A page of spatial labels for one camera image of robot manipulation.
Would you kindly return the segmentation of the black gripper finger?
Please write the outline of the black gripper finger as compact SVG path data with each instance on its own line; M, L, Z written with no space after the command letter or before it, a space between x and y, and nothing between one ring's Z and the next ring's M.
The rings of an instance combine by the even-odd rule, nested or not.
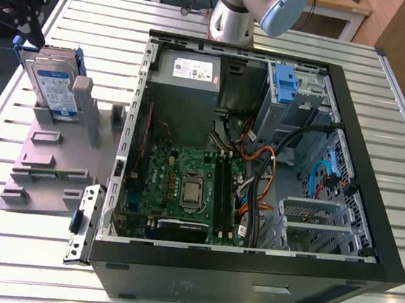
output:
M27 5L19 5L16 1L8 0L6 16L9 25L16 29L25 40L35 47L44 45L44 34L39 22L39 14L31 10Z

